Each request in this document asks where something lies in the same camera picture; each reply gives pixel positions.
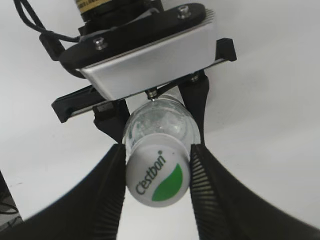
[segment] wire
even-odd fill
[[[0,211],[0,215],[15,215],[15,214],[19,213],[18,208],[16,208],[13,205],[10,205],[8,203],[0,202],[0,206],[8,207],[8,208],[11,208],[14,210],[14,211],[10,211],[10,212]]]
[[[24,6],[25,10],[28,12],[28,14],[30,15],[30,17],[32,18],[33,22],[35,23],[35,25],[37,25],[38,27],[41,27],[43,29],[45,29],[45,26],[42,24],[41,20],[39,19],[39,17],[37,16],[36,12],[34,11],[34,9],[32,8],[32,6],[30,5],[30,3],[27,0],[20,0],[20,2],[22,3],[22,5]]]
[[[53,31],[49,31],[45,29],[45,26],[42,24],[42,22],[40,21],[40,19],[38,18],[37,14],[35,13],[35,11],[33,10],[33,8],[31,7],[31,5],[29,4],[28,0],[13,0],[15,8],[21,18],[21,20],[24,22],[24,24],[26,24],[29,28],[42,33],[42,34],[46,34],[48,36],[51,36],[53,38],[62,40],[62,41],[66,41],[66,42],[72,42],[72,43],[78,43],[80,40],[80,37],[69,37],[69,36],[65,36],[65,35],[61,35],[59,33],[55,33]],[[32,23],[28,17],[26,16],[24,9],[22,7],[22,5],[24,6],[24,8],[27,10],[28,14],[30,15],[30,17],[32,18],[32,20],[34,21],[34,23]]]

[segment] white wall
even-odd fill
[[[77,35],[73,1],[30,2],[48,29]],[[238,54],[207,72],[209,149],[250,189],[320,227],[320,2],[202,2],[216,10],[219,36],[233,38]],[[26,219],[77,184],[114,142],[95,129],[92,113],[60,124],[51,103],[88,82],[50,60],[12,1],[2,2],[0,29],[0,169]],[[159,210],[127,194],[119,239],[128,236],[197,239],[190,199]]]

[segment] white bottle cap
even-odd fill
[[[135,199],[150,207],[167,207],[179,201],[190,184],[189,153],[175,137],[150,134],[132,149],[126,167],[126,184]]]

